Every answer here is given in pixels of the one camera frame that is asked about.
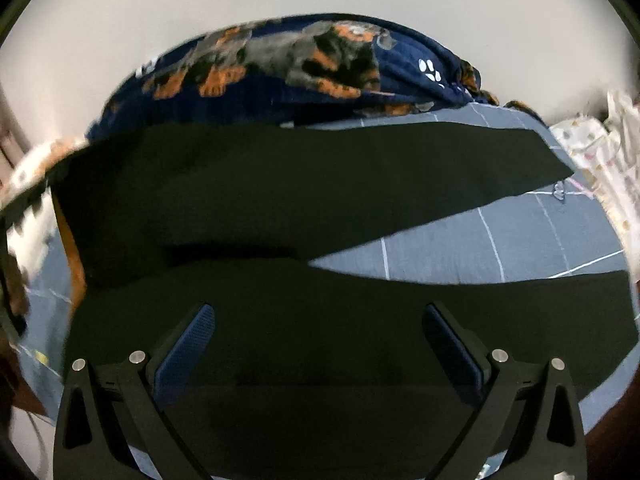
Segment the navy dog print blanket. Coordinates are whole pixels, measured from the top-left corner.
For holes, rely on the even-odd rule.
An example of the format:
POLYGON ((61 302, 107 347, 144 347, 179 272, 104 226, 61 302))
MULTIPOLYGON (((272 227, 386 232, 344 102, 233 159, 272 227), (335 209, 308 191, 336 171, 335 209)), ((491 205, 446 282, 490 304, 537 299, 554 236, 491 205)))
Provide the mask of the navy dog print blanket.
POLYGON ((214 30, 140 66, 87 132, 162 122, 311 125, 497 104, 480 72, 436 40, 370 16, 292 15, 214 30))

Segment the white floral cloth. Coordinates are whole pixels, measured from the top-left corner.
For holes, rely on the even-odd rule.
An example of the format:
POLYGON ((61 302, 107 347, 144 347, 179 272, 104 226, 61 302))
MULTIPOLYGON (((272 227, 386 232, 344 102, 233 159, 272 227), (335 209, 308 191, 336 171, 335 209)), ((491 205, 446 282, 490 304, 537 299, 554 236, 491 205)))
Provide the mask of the white floral cloth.
POLYGON ((579 115, 550 131, 586 178, 639 279, 639 100, 608 92, 608 117, 579 115))

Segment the white leaf print pillow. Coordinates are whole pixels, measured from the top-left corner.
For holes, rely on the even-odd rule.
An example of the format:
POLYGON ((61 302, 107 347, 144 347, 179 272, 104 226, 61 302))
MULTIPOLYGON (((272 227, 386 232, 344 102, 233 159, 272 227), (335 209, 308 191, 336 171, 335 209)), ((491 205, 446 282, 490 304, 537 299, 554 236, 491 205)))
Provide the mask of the white leaf print pillow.
POLYGON ((46 175, 57 162, 83 148, 80 136, 55 138, 36 145, 1 189, 1 310, 18 332, 24 330, 28 283, 47 255, 58 230, 46 175))

